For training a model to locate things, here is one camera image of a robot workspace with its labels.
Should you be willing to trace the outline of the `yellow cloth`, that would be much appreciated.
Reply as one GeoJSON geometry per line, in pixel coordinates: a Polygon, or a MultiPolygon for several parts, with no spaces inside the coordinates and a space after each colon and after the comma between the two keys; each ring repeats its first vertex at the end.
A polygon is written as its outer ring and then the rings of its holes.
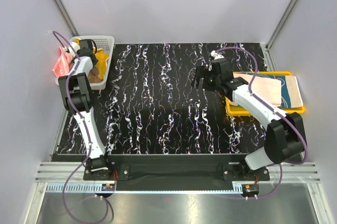
{"type": "MultiPolygon", "coordinates": [[[[74,42],[79,44],[79,40],[84,39],[92,39],[92,38],[75,38],[74,42]]],[[[89,57],[79,57],[80,58],[80,65],[77,68],[77,72],[85,72],[90,84],[101,84],[104,79],[108,68],[108,61],[110,59],[110,51],[105,51],[105,48],[99,44],[99,41],[94,42],[96,43],[97,47],[97,53],[96,58],[98,59],[98,62],[96,64],[93,64],[91,59],[89,57]]]]}

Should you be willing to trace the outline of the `peach towel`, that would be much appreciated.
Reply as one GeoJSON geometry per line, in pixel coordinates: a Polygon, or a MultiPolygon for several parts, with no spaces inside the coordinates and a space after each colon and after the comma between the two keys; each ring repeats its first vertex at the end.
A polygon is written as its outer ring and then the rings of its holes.
{"type": "Polygon", "coordinates": [[[259,75],[255,77],[251,86],[251,89],[254,93],[259,94],[274,106],[281,105],[281,88],[282,83],[280,80],[259,75]]]}

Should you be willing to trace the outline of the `teal beige Doraemon towel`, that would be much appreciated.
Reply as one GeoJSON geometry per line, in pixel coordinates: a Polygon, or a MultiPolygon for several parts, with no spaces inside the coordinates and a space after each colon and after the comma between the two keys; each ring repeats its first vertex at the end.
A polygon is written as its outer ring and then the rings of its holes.
{"type": "MultiPolygon", "coordinates": [[[[281,95],[282,101],[279,108],[283,109],[297,109],[303,106],[299,85],[296,76],[290,72],[258,72],[259,76],[269,77],[272,79],[280,80],[282,83],[281,95]]],[[[242,77],[248,82],[253,82],[253,72],[237,72],[234,73],[235,77],[242,77]]]]}

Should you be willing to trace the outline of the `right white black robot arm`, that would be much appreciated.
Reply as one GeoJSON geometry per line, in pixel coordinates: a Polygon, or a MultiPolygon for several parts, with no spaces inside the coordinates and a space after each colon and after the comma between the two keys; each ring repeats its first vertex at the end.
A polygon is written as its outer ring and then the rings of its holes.
{"type": "Polygon", "coordinates": [[[197,66],[191,86],[197,89],[199,85],[206,91],[219,92],[246,109],[266,130],[264,146],[248,154],[235,167],[238,176],[251,180],[258,170],[269,165],[290,161],[300,153],[307,158],[301,115],[287,113],[253,92],[250,82],[229,70],[226,59],[212,60],[209,66],[197,66]]]}

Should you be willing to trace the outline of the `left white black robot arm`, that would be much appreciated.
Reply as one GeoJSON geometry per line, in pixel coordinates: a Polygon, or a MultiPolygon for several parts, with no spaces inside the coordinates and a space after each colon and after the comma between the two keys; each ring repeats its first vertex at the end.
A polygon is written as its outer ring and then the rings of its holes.
{"type": "Polygon", "coordinates": [[[76,120],[86,147],[85,180],[107,180],[114,172],[101,141],[94,117],[93,91],[88,75],[97,64],[97,46],[91,39],[78,40],[78,48],[70,44],[75,56],[70,71],[58,78],[65,109],[76,120]]]}

